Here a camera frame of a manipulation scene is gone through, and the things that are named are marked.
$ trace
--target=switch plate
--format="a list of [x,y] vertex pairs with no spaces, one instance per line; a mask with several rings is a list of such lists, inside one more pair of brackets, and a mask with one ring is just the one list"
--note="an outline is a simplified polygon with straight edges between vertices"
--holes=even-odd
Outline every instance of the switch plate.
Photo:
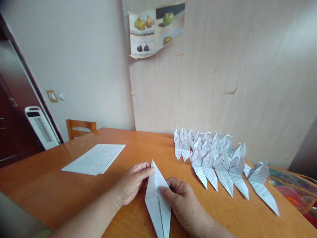
[[59,100],[65,100],[63,93],[56,93]]
[[51,102],[58,102],[57,97],[54,93],[54,90],[46,90],[46,93],[47,93]]

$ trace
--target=hand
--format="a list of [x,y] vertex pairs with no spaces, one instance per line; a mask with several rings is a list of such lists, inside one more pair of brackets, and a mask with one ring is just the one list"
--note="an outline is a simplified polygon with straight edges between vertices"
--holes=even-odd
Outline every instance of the hand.
[[119,207],[128,205],[136,196],[142,185],[146,185],[148,177],[154,173],[154,167],[148,162],[132,165],[114,186],[116,201]]
[[165,200],[172,206],[179,223],[192,237],[209,237],[215,221],[199,203],[191,186],[177,178],[166,180],[171,189],[160,187]]

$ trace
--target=left hand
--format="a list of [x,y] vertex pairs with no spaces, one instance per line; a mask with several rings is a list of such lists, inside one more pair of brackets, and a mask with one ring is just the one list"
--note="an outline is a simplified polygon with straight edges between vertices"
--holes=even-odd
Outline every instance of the left hand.
[[154,167],[151,167],[148,162],[132,165],[113,187],[116,201],[120,207],[128,205],[135,198],[142,185],[147,183],[148,177],[154,173],[154,170]]

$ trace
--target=orange table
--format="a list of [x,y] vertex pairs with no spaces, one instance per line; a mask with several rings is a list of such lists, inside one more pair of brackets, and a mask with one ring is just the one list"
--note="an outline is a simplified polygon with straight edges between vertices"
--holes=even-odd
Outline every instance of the orange table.
[[[131,165],[153,159],[164,178],[174,176],[188,182],[206,211],[237,237],[317,237],[317,230],[268,181],[265,185],[276,199],[281,217],[256,195],[248,181],[249,201],[236,188],[231,198],[219,182],[219,192],[209,182],[206,190],[189,160],[177,161],[173,135],[109,128],[97,132],[0,169],[1,192],[55,230],[111,188]],[[105,174],[61,171],[97,143],[126,144]],[[141,189],[119,210],[104,237],[156,237],[144,202],[145,191]],[[172,213],[170,237],[187,236]]]

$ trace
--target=wooden chair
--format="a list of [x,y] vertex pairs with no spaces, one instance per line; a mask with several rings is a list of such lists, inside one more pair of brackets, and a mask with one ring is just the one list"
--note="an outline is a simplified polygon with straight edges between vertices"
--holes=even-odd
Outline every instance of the wooden chair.
[[68,119],[66,120],[66,124],[67,124],[69,140],[75,139],[75,137],[83,136],[89,133],[85,131],[73,130],[73,127],[87,128],[91,130],[91,132],[96,131],[96,122],[86,122],[86,121],[77,121],[77,120]]

